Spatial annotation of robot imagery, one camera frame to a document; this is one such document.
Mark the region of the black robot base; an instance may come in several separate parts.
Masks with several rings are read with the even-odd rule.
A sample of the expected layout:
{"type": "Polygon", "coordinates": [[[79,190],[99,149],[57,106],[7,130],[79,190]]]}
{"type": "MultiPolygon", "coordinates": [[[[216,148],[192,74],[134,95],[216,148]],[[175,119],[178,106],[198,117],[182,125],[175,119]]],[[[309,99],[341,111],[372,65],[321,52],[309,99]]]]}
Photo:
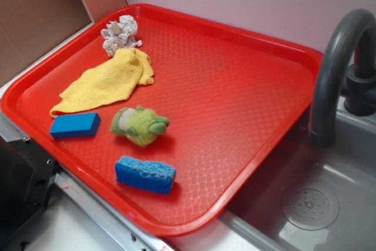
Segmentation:
{"type": "Polygon", "coordinates": [[[55,159],[38,143],[1,139],[1,249],[47,208],[55,159]]]}

